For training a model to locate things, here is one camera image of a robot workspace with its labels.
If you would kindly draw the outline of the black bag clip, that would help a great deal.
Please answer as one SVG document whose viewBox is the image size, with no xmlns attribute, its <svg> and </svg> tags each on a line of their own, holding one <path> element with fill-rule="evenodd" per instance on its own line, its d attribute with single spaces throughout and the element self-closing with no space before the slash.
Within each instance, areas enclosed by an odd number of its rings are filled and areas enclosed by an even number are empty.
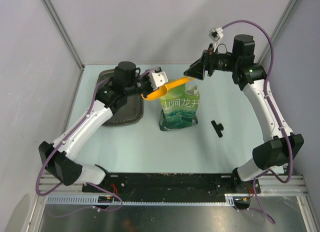
<svg viewBox="0 0 320 232">
<path fill-rule="evenodd" d="M 211 124 L 219 138 L 223 137 L 222 131 L 224 130 L 224 126 L 221 123 L 217 123 L 215 120 L 211 121 Z"/>
</svg>

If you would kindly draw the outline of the green litter bag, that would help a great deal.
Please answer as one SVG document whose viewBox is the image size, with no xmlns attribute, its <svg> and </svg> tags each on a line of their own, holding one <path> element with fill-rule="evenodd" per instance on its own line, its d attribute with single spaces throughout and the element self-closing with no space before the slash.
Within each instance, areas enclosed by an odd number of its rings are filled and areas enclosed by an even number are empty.
<svg viewBox="0 0 320 232">
<path fill-rule="evenodd" d="M 198 124 L 196 112 L 200 104 L 200 92 L 193 82 L 171 89 L 165 96 L 160 97 L 159 102 L 161 131 L 180 130 Z"/>
</svg>

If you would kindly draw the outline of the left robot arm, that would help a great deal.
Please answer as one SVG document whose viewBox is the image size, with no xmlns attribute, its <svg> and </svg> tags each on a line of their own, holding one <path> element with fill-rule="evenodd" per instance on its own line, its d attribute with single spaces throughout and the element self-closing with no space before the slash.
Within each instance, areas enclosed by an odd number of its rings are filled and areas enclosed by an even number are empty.
<svg viewBox="0 0 320 232">
<path fill-rule="evenodd" d="M 146 98 L 166 82 L 160 68 L 141 73 L 133 62 L 120 62 L 112 76 L 96 84 L 90 104 L 81 118 L 53 142 L 43 141 L 39 145 L 42 167 L 36 183 L 40 183 L 43 172 L 47 171 L 60 185 L 91 183 L 98 191 L 107 191 L 111 180 L 106 176 L 106 170 L 98 164 L 78 162 L 76 158 L 80 150 L 99 127 L 128 103 L 129 98 Z"/>
</svg>

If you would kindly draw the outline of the yellow plastic scoop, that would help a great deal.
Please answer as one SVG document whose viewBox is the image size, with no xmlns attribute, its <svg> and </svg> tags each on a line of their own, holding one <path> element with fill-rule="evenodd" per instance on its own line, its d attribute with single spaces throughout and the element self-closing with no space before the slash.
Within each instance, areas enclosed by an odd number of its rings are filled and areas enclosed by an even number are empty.
<svg viewBox="0 0 320 232">
<path fill-rule="evenodd" d="M 171 89 L 174 89 L 178 86 L 181 86 L 181 85 L 186 84 L 188 82 L 191 82 L 193 80 L 194 80 L 193 77 L 184 76 L 179 79 L 165 83 L 164 85 L 160 86 L 157 90 L 150 93 L 148 96 L 144 96 L 142 94 L 141 97 L 147 101 L 157 100 L 157 99 L 165 96 Z"/>
</svg>

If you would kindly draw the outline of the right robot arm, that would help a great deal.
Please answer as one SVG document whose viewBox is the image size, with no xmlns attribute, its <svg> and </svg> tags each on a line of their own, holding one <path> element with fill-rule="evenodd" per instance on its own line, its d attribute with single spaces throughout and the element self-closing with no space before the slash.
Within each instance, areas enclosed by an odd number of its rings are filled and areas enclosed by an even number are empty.
<svg viewBox="0 0 320 232">
<path fill-rule="evenodd" d="M 209 35 L 213 43 L 202 52 L 183 73 L 185 76 L 203 80 L 214 71 L 231 72 L 233 82 L 249 100 L 259 122 L 264 143 L 252 150 L 252 158 L 233 170 L 231 188 L 242 193 L 249 181 L 273 168 L 288 164 L 298 154 L 304 138 L 288 126 L 272 95 L 267 73 L 262 65 L 254 62 L 255 41 L 253 36 L 238 34 L 234 37 L 232 51 L 218 52 L 222 36 L 217 32 Z"/>
</svg>

